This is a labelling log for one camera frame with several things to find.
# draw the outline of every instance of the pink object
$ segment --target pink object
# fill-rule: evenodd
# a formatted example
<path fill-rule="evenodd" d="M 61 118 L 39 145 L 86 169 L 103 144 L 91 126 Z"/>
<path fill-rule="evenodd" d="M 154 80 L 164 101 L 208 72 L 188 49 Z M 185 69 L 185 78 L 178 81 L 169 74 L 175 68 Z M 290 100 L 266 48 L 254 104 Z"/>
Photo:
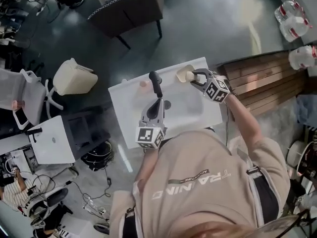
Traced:
<path fill-rule="evenodd" d="M 12 102 L 12 110 L 14 110 L 14 111 L 17 111 L 23 107 L 24 107 L 24 101 L 13 101 Z"/>

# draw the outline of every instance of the white cable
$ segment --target white cable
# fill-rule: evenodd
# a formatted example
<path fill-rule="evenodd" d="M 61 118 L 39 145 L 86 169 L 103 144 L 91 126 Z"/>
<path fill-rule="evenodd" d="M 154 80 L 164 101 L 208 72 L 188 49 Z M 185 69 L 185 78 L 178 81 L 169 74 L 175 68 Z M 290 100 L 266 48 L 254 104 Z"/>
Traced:
<path fill-rule="evenodd" d="M 8 161 L 9 161 L 9 160 L 12 160 L 12 159 L 13 159 L 12 157 L 11 157 L 11 158 L 9 158 L 9 159 L 7 159 L 7 160 L 5 161 L 5 164 L 4 164 L 5 169 L 6 169 L 6 170 L 7 170 L 7 172 L 8 172 L 8 173 L 10 173 L 10 174 L 13 174 L 13 173 L 9 171 L 9 169 L 8 169 L 8 168 L 7 168 L 7 166 L 6 166 L 6 164 L 8 163 Z"/>

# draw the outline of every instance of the beige sweatshirt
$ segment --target beige sweatshirt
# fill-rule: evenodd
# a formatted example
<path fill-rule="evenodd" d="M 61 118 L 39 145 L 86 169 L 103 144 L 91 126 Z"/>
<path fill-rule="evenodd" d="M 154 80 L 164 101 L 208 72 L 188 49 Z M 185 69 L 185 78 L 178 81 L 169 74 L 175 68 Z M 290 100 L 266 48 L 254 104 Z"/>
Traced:
<path fill-rule="evenodd" d="M 255 165 L 265 168 L 283 206 L 289 177 L 278 144 L 268 138 L 249 153 Z M 244 224 L 256 228 L 253 195 L 247 165 L 210 130 L 189 131 L 171 139 L 160 150 L 143 197 L 116 192 L 110 216 L 110 237 L 121 237 L 119 223 L 136 202 L 144 238 L 174 237 L 208 221 Z"/>

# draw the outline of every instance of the gray armchair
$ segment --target gray armchair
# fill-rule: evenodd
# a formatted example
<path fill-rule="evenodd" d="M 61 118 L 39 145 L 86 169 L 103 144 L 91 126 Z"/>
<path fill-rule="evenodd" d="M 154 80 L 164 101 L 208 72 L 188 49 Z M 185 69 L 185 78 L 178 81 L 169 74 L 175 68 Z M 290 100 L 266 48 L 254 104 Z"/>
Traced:
<path fill-rule="evenodd" d="M 92 13 L 88 21 L 108 37 L 117 37 L 128 49 L 130 46 L 120 36 L 135 27 L 156 21 L 162 38 L 160 19 L 163 18 L 164 0 L 107 0 Z"/>

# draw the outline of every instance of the beige container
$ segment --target beige container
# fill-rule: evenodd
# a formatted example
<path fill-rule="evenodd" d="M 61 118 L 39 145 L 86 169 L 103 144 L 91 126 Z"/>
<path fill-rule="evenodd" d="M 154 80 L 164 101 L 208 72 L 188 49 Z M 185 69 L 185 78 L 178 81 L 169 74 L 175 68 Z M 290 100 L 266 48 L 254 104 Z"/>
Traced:
<path fill-rule="evenodd" d="M 92 72 L 76 63 L 74 58 L 63 62 L 53 79 L 56 92 L 59 95 L 88 93 L 98 80 Z"/>

